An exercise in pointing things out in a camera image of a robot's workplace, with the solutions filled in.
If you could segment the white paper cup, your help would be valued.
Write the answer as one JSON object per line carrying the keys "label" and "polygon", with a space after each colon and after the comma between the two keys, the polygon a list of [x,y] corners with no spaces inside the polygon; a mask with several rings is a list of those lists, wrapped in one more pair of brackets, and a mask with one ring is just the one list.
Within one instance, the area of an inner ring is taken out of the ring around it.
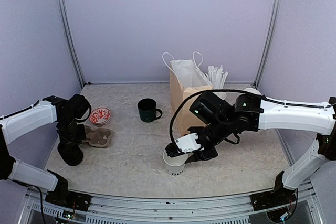
{"label": "white paper cup", "polygon": [[189,158],[188,154],[177,157],[169,157],[167,152],[163,152],[163,161],[166,166],[167,172],[172,176],[180,175],[185,167],[185,162]]}

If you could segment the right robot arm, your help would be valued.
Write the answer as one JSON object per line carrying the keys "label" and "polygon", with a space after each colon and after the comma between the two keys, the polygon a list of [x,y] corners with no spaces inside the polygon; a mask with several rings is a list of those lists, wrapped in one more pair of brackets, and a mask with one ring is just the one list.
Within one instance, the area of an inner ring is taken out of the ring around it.
{"label": "right robot arm", "polygon": [[192,103],[189,111],[205,127],[190,127],[189,134],[175,143],[179,152],[193,153],[195,161],[216,157],[215,146],[222,141],[238,144],[244,131],[286,129],[317,134],[311,147],[276,177],[274,189],[268,194],[273,205],[281,204],[302,181],[335,160],[334,97],[321,103],[286,102],[245,90],[231,105],[212,91],[206,91]]}

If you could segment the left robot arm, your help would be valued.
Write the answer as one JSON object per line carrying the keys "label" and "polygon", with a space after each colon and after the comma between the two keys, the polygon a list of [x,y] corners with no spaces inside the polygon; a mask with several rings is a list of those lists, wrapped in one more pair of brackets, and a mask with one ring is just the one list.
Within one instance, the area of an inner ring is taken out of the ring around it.
{"label": "left robot arm", "polygon": [[89,101],[80,94],[69,100],[52,95],[23,110],[1,116],[1,179],[52,191],[60,204],[69,205],[74,195],[60,185],[62,179],[59,175],[14,158],[7,147],[25,134],[55,123],[60,140],[57,150],[61,158],[67,165],[77,166],[83,160],[79,146],[86,139],[84,122],[91,111]]}

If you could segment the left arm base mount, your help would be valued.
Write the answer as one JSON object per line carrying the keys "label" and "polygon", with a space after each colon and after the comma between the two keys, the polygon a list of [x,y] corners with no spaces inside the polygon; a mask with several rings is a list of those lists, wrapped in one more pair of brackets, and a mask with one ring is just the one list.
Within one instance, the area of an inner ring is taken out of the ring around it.
{"label": "left arm base mount", "polygon": [[87,212],[91,203],[91,196],[68,189],[56,188],[54,191],[47,192],[45,201],[72,210]]}

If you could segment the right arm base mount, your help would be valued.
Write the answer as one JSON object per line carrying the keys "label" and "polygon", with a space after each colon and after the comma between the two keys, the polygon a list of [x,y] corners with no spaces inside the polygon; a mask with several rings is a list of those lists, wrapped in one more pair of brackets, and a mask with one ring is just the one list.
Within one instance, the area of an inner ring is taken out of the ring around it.
{"label": "right arm base mount", "polygon": [[289,204],[297,199],[296,190],[288,190],[283,187],[250,196],[254,211],[278,207]]}

